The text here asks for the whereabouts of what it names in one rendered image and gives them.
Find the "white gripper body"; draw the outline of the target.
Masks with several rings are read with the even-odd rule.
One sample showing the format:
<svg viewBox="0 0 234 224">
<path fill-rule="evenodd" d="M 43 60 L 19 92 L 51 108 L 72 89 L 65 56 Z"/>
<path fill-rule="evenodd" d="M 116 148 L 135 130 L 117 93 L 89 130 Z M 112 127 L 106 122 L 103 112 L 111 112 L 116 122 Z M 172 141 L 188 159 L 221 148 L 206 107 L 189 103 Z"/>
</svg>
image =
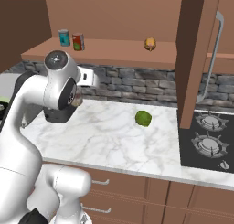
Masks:
<svg viewBox="0 0 234 224">
<path fill-rule="evenodd" d="M 98 75 L 95 73 L 95 71 L 93 69 L 90 70 L 90 74 L 92 76 L 91 87 L 93 87 L 93 88 L 99 88 L 99 86 L 100 86 L 100 80 L 99 80 Z"/>
</svg>

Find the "brown can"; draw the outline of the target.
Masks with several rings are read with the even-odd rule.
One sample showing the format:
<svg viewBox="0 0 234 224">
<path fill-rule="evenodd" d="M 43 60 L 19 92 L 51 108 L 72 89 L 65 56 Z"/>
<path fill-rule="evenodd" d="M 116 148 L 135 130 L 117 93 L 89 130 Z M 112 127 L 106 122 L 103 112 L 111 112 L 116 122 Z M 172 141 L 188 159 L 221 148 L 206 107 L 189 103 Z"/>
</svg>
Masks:
<svg viewBox="0 0 234 224">
<path fill-rule="evenodd" d="M 82 103 L 83 103 L 83 99 L 82 99 L 82 89 L 81 89 L 81 87 L 78 87 L 78 88 L 77 88 L 77 91 L 76 91 L 76 94 L 75 94 L 74 101 L 73 101 L 73 105 L 74 105 L 75 107 L 78 107 L 78 106 L 80 106 Z"/>
</svg>

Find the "red can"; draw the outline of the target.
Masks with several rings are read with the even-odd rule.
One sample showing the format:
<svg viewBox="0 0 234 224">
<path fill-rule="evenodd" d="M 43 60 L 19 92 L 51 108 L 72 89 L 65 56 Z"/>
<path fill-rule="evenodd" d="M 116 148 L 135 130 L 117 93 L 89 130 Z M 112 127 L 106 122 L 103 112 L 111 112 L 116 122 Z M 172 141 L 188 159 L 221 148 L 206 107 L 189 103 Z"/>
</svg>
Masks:
<svg viewBox="0 0 234 224">
<path fill-rule="evenodd" d="M 84 36 L 81 33 L 74 33 L 72 35 L 72 40 L 73 40 L 73 48 L 76 51 L 82 51 L 85 49 Z"/>
</svg>

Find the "teal can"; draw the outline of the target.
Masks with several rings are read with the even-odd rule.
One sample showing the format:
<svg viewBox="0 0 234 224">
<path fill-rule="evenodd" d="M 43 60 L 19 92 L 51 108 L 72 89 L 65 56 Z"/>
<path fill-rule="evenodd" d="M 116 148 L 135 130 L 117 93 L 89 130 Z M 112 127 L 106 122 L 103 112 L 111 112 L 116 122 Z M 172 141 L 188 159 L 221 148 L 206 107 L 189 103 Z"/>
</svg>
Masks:
<svg viewBox="0 0 234 224">
<path fill-rule="evenodd" d="M 61 29 L 58 32 L 60 45 L 62 47 L 70 46 L 69 31 L 67 29 Z"/>
</svg>

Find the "green round fruit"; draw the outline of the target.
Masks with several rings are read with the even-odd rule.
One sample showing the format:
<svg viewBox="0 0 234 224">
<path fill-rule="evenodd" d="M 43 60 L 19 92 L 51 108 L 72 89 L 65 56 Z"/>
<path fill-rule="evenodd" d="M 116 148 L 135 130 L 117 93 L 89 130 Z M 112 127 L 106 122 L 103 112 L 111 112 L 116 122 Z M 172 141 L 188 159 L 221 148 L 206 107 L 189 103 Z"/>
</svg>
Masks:
<svg viewBox="0 0 234 224">
<path fill-rule="evenodd" d="M 148 127 L 152 121 L 152 115 L 147 111 L 138 111 L 135 114 L 135 122 L 141 126 Z"/>
</svg>

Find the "plain brown cupboard door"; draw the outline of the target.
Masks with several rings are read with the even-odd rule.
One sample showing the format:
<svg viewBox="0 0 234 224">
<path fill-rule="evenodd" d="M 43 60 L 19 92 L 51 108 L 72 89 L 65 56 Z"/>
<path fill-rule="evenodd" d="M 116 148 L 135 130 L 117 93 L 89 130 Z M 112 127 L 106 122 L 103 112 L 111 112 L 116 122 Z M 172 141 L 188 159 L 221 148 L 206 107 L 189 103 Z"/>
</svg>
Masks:
<svg viewBox="0 0 234 224">
<path fill-rule="evenodd" d="M 0 72 L 51 37 L 46 0 L 0 0 Z"/>
</svg>

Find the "green and black object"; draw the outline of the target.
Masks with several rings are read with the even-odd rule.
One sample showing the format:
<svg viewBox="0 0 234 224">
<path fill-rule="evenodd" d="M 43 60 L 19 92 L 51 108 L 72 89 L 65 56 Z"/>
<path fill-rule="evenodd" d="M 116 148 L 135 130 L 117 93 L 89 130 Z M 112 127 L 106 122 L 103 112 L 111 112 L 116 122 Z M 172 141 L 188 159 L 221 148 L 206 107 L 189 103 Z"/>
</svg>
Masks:
<svg viewBox="0 0 234 224">
<path fill-rule="evenodd" d="M 0 120 L 3 119 L 3 116 L 5 114 L 6 108 L 9 104 L 10 100 L 7 97 L 1 97 L 0 96 Z"/>
</svg>

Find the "brown drawer front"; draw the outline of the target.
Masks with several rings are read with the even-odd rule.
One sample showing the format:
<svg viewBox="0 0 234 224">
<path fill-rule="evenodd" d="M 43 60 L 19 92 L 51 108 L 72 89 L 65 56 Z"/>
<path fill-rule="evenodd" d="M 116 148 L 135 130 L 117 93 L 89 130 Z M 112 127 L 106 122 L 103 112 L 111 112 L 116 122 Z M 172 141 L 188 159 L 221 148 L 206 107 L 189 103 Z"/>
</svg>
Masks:
<svg viewBox="0 0 234 224">
<path fill-rule="evenodd" d="M 93 194 L 83 197 L 80 202 L 85 207 L 112 209 L 111 213 L 108 214 L 85 209 L 92 218 L 97 217 L 122 222 L 131 222 L 133 224 L 142 224 L 142 215 L 144 212 L 144 206 L 142 204 L 116 197 L 95 196 Z"/>
<path fill-rule="evenodd" d="M 116 197 L 145 202 L 145 184 L 147 181 L 145 177 L 99 169 L 85 168 L 85 171 L 90 173 L 92 180 L 105 181 L 106 179 L 110 179 L 110 183 L 107 186 L 92 183 L 88 195 L 93 194 L 95 196 Z"/>
</svg>

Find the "black gas hob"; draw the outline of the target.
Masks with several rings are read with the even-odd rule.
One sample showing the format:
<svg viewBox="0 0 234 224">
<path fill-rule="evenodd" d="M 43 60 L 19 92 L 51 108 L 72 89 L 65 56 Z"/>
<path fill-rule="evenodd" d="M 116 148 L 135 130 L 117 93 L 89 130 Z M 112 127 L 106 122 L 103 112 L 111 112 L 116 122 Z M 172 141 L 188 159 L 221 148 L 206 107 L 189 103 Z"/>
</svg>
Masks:
<svg viewBox="0 0 234 224">
<path fill-rule="evenodd" d="M 181 166 L 234 174 L 234 114 L 194 111 L 189 129 L 178 129 Z M 229 170 L 220 167 L 222 160 Z"/>
</svg>

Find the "brown base cupboard door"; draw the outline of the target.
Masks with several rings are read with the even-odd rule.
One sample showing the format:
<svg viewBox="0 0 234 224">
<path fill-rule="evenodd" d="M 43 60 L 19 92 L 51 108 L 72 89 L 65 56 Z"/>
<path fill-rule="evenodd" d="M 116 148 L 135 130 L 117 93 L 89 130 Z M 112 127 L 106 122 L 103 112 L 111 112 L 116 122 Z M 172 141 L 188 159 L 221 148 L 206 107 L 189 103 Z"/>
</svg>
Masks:
<svg viewBox="0 0 234 224">
<path fill-rule="evenodd" d="M 217 224 L 234 224 L 234 191 L 194 186 L 187 207 L 214 218 Z"/>
<path fill-rule="evenodd" d="M 147 178 L 144 224 L 184 224 L 194 185 Z"/>
</svg>

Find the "brown wall cupboard with shelf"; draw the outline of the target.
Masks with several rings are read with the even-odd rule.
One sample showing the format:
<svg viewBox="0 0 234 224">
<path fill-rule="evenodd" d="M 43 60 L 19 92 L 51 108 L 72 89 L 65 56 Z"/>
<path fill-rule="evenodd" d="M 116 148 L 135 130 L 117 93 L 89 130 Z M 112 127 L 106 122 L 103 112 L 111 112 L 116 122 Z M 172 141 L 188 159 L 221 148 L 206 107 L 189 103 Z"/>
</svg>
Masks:
<svg viewBox="0 0 234 224">
<path fill-rule="evenodd" d="M 85 49 L 66 51 L 80 63 L 173 69 L 182 0 L 46 0 L 52 37 L 22 54 L 42 60 L 59 49 L 59 31 L 84 35 Z M 153 51 L 144 41 L 153 37 Z"/>
</svg>

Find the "brown neighbouring wall cupboard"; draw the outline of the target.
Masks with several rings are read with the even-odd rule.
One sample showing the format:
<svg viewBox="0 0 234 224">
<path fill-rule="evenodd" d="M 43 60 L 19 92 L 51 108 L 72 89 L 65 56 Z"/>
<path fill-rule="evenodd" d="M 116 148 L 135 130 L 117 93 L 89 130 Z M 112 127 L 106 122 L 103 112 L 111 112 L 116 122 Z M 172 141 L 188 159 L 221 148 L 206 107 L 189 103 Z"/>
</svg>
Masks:
<svg viewBox="0 0 234 224">
<path fill-rule="evenodd" d="M 216 13 L 223 15 L 224 25 L 218 43 L 218 50 L 212 72 L 234 74 L 234 0 L 205 0 L 201 17 L 201 36 L 204 46 L 203 72 L 208 72 L 215 40 L 218 35 L 219 21 Z"/>
</svg>

